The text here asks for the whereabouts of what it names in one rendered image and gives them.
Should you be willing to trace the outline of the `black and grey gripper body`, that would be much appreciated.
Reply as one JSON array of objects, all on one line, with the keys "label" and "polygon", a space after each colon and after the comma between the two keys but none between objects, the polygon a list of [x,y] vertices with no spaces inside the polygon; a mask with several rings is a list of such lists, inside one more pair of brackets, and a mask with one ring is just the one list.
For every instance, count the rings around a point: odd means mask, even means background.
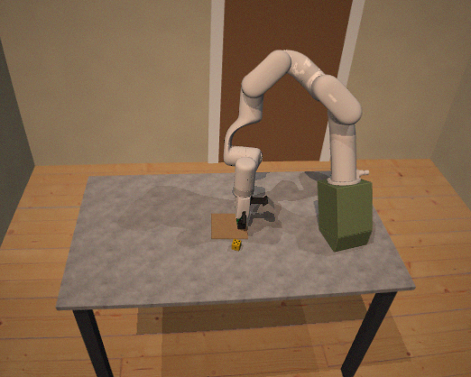
[{"label": "black and grey gripper body", "polygon": [[240,217],[242,216],[242,212],[245,211],[246,218],[248,218],[250,213],[250,202],[252,195],[249,197],[239,197],[235,192],[234,194],[235,217],[237,219],[240,219]]}]

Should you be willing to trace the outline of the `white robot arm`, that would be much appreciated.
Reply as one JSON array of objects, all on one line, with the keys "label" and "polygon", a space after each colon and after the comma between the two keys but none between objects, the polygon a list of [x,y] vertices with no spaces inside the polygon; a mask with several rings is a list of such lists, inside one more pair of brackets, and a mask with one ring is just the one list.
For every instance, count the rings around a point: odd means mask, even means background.
[{"label": "white robot arm", "polygon": [[356,168],[355,123],[362,116],[360,103],[337,78],[324,74],[302,53],[277,50],[243,78],[239,116],[226,132],[224,162],[228,166],[235,166],[234,192],[239,197],[253,195],[255,173],[263,154],[258,148],[233,146],[233,136],[240,128],[262,120],[264,93],[285,74],[293,76],[328,110],[331,161],[328,184],[348,186],[360,183],[359,177],[369,175],[369,170]]}]

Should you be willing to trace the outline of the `yellow die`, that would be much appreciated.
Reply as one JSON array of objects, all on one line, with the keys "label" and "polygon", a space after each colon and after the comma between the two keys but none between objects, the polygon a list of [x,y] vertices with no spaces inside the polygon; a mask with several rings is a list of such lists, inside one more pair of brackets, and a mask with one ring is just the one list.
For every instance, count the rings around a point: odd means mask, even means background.
[{"label": "yellow die", "polygon": [[239,251],[241,247],[241,240],[234,239],[232,242],[232,250]]}]

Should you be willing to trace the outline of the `orange flat mat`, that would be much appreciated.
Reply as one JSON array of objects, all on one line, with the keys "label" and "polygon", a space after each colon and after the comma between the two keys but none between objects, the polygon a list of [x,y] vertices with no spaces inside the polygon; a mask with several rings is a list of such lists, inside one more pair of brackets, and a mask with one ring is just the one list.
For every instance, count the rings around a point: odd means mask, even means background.
[{"label": "orange flat mat", "polygon": [[237,229],[236,214],[211,214],[211,239],[248,239],[245,229]]}]

